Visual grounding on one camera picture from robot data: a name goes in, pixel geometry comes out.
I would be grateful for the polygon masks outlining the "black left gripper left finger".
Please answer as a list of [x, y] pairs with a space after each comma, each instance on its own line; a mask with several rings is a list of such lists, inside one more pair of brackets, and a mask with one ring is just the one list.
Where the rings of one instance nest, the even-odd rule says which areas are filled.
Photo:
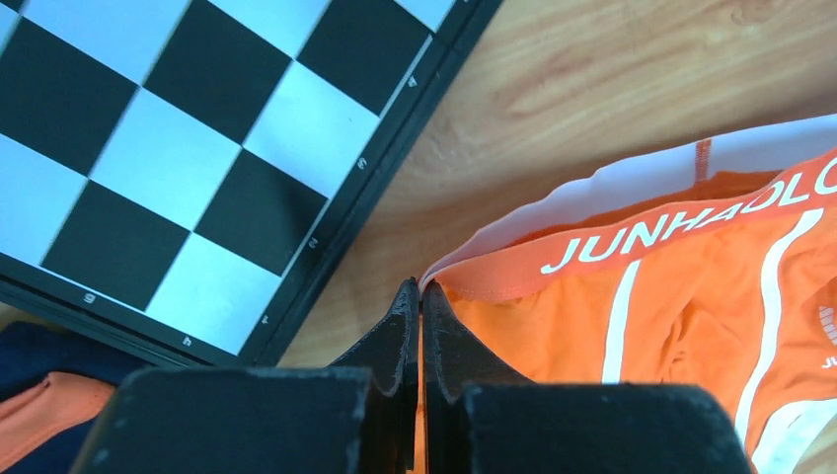
[[130, 374], [76, 473], [404, 473], [414, 466], [419, 289], [322, 368], [171, 367]]

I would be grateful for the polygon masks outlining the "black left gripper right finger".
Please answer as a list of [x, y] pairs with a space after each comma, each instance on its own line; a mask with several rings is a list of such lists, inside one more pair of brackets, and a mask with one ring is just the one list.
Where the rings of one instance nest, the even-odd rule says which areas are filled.
[[747, 473], [732, 423], [677, 384], [534, 382], [422, 295], [425, 467], [430, 473]]

